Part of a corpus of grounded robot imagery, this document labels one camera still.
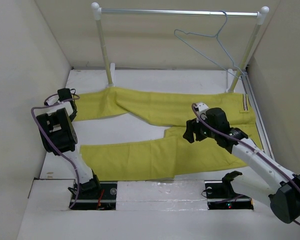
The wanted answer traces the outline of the yellow-green trousers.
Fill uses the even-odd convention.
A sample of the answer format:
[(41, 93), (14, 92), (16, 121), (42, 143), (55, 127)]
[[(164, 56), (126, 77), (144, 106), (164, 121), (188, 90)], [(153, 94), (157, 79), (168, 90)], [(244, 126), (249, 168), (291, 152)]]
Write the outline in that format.
[(132, 113), (151, 125), (165, 127), (164, 136), (139, 142), (82, 145), (82, 158), (101, 181), (145, 181), (244, 167), (242, 160), (211, 138), (194, 143), (183, 138), (187, 120), (194, 117), (191, 105), (199, 102), (221, 108), (232, 127), (244, 131), (258, 147), (262, 145), (256, 116), (245, 94), (179, 94), (109, 87), (80, 95), (77, 121)]

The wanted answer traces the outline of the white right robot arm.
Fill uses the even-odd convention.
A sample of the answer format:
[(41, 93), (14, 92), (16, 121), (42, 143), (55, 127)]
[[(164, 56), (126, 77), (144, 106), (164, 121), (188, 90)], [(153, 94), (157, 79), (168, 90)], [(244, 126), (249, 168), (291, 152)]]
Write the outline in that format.
[(191, 105), (195, 118), (187, 120), (183, 138), (189, 143), (213, 139), (216, 144), (247, 164), (258, 176), (253, 180), (239, 171), (222, 178), (221, 191), (227, 197), (244, 195), (263, 203), (283, 223), (297, 223), (300, 217), (300, 174), (283, 167), (265, 154), (248, 135), (231, 127), (226, 113), (203, 102)]

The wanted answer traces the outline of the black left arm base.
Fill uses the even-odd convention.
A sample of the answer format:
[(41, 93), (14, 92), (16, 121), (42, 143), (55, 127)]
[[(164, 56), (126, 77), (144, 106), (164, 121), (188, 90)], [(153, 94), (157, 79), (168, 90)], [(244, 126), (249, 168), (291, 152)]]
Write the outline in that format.
[(116, 209), (117, 199), (117, 181), (102, 181), (100, 189), (97, 191), (83, 192), (81, 191), (76, 197), (76, 187), (68, 187), (71, 193), (69, 207), (71, 210), (78, 211), (112, 211)]

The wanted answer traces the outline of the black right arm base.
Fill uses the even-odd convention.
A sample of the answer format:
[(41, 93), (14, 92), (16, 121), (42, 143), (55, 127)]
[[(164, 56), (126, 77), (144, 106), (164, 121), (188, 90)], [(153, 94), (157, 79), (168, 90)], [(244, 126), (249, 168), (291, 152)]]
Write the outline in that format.
[(221, 180), (205, 180), (201, 196), (207, 200), (208, 210), (253, 210), (252, 199), (233, 190), (231, 182), (243, 174), (227, 173)]

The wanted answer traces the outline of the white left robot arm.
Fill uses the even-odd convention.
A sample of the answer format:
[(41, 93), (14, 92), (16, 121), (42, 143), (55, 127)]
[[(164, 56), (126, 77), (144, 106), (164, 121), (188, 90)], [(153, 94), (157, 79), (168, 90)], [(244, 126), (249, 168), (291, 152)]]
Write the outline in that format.
[(81, 198), (97, 198), (102, 191), (100, 181), (93, 170), (86, 165), (77, 148), (78, 137), (73, 127), (77, 116), (75, 100), (79, 96), (69, 88), (61, 88), (56, 94), (44, 101), (41, 110), (46, 113), (35, 115), (34, 107), (31, 114), (38, 126), (43, 147), (48, 153), (61, 156), (68, 162), (76, 176), (76, 184), (69, 190)]

